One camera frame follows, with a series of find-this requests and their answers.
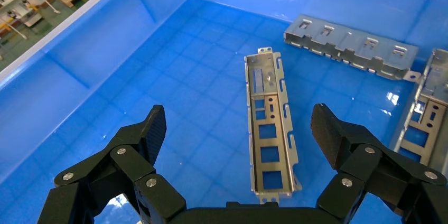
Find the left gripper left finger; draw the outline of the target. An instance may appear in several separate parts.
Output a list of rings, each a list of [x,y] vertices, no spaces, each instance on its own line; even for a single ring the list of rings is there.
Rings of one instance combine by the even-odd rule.
[[[121,127],[98,153],[54,179],[38,223],[94,223],[108,202],[123,195],[143,223],[169,223],[186,201],[154,167],[166,135],[164,107]]]

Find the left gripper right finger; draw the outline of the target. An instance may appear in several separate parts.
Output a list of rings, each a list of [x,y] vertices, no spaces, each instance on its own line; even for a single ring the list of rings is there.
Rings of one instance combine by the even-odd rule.
[[[316,104],[311,131],[337,174],[316,206],[349,223],[366,194],[380,198],[402,223],[447,223],[447,179],[387,148],[366,127],[344,122]]]

